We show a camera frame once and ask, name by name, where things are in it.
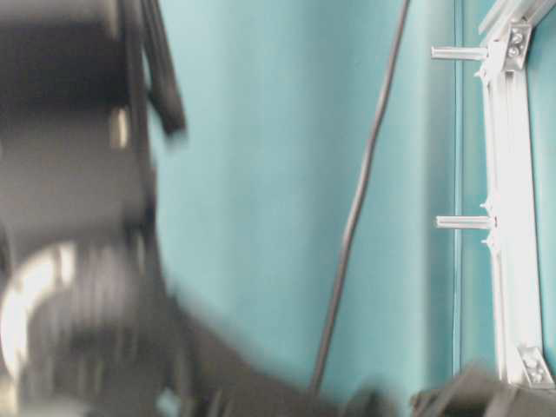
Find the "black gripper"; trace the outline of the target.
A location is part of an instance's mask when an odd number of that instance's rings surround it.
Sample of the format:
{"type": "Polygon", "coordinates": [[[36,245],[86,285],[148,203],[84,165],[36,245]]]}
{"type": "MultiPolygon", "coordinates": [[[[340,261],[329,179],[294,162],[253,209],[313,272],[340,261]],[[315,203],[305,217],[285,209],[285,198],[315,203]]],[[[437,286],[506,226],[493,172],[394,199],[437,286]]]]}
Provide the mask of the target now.
{"type": "Polygon", "coordinates": [[[410,400],[412,416],[554,416],[555,395],[498,381],[468,367],[443,387],[410,400]]]}

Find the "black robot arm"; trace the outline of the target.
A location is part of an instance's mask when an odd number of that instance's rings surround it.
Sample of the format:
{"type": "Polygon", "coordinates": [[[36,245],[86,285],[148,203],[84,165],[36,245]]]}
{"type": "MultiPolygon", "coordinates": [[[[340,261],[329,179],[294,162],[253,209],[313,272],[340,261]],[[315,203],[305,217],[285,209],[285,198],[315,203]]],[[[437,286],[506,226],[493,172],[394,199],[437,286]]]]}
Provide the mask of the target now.
{"type": "Polygon", "coordinates": [[[1,413],[508,413],[453,375],[455,1],[4,1],[1,413]]]}

